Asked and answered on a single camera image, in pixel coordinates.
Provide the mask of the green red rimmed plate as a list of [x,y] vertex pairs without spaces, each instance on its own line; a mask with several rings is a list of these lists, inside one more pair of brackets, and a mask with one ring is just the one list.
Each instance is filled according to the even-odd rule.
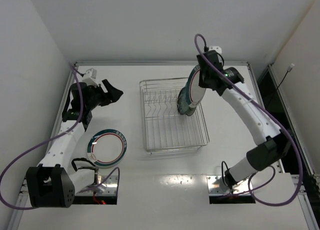
[[188,105],[186,115],[191,116],[194,114],[196,108],[201,103],[206,89],[199,86],[200,80],[200,66],[196,65],[191,71],[187,83],[185,85],[186,94],[185,99]]
[[87,146],[87,158],[99,168],[118,164],[127,151],[127,140],[118,130],[105,129],[96,133]]

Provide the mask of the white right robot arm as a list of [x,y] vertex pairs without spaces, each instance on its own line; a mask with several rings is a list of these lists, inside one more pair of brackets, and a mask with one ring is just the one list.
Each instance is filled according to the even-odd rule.
[[252,97],[245,98],[250,90],[239,71],[234,67],[223,69],[214,50],[205,52],[204,56],[213,61],[215,68],[211,68],[201,55],[197,55],[200,66],[199,87],[217,92],[242,119],[256,144],[242,160],[225,171],[223,181],[232,188],[283,158],[291,143],[280,126],[260,110],[260,105]]

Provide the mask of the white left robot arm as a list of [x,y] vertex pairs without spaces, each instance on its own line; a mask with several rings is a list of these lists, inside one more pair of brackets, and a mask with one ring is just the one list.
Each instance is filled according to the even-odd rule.
[[77,193],[99,189],[97,164],[72,155],[91,122],[92,110],[115,103],[122,95],[106,79],[102,85],[83,81],[70,86],[60,134],[55,136],[45,157],[36,167],[28,168],[25,175],[32,207],[68,208]]

